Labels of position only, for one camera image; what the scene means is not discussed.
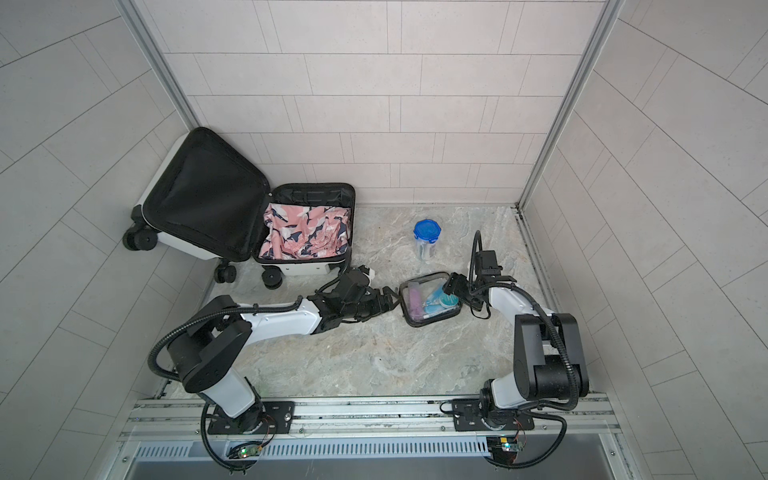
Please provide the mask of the clear toiletry pouch black trim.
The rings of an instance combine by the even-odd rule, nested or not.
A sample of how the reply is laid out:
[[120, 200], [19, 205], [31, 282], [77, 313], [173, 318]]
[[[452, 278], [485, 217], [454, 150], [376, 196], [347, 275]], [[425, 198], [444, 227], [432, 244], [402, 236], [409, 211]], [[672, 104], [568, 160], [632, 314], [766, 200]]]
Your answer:
[[461, 312], [459, 298], [444, 292], [449, 279], [449, 273], [435, 272], [400, 284], [401, 311], [409, 326], [420, 328], [450, 319]]

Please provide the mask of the clear cup with blue lid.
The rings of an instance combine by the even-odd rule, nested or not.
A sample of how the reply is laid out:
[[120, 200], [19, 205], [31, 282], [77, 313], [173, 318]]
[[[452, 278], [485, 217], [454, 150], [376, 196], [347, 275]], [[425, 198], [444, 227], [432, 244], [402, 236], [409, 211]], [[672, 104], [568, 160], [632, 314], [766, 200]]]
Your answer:
[[433, 219], [419, 220], [413, 229], [416, 252], [420, 260], [427, 261], [436, 254], [436, 246], [442, 229]]

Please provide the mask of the pink navy patterned garment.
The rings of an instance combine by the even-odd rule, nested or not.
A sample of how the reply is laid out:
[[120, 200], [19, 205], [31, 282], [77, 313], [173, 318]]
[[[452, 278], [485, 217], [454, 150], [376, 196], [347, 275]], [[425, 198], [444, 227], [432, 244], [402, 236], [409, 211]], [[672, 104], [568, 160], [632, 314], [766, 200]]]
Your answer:
[[350, 246], [350, 208], [270, 203], [264, 213], [267, 236], [257, 258], [314, 260], [343, 255]]

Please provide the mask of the white suitcase with black lining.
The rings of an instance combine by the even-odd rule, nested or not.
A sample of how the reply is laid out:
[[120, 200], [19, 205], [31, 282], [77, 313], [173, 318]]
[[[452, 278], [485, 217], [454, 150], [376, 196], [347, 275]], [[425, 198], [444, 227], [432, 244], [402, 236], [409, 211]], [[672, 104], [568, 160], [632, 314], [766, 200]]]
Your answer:
[[[218, 260], [214, 279], [232, 283], [237, 264], [253, 260], [269, 289], [285, 276], [323, 275], [351, 263], [356, 192], [347, 183], [288, 183], [273, 187], [266, 175], [214, 131], [199, 127], [182, 135], [131, 211], [122, 237], [129, 251], [163, 243], [198, 259]], [[347, 252], [327, 259], [262, 260], [270, 203], [350, 208]]]

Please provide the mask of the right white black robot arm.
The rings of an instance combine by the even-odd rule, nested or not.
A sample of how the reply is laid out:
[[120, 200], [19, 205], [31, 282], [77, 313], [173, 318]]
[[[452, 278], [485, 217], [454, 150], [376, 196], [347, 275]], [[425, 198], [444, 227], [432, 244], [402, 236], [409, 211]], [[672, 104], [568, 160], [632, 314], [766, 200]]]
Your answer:
[[444, 291], [473, 310], [497, 311], [513, 326], [513, 370], [488, 380], [479, 394], [476, 411], [488, 428], [543, 409], [569, 412], [587, 395], [576, 319], [544, 308], [503, 272], [495, 251], [474, 244], [469, 274], [452, 274]]

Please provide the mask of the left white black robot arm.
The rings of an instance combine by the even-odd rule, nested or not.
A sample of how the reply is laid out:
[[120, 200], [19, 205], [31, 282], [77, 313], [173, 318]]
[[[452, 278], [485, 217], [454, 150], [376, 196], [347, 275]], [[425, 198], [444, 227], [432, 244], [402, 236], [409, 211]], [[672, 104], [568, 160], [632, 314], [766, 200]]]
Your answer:
[[264, 340], [326, 333], [394, 310], [398, 294], [373, 288], [371, 274], [365, 266], [353, 268], [287, 304], [240, 304], [220, 295], [164, 335], [150, 349], [147, 366], [214, 406], [212, 421], [230, 423], [229, 433], [251, 433], [266, 424], [267, 409], [234, 367], [241, 352]]

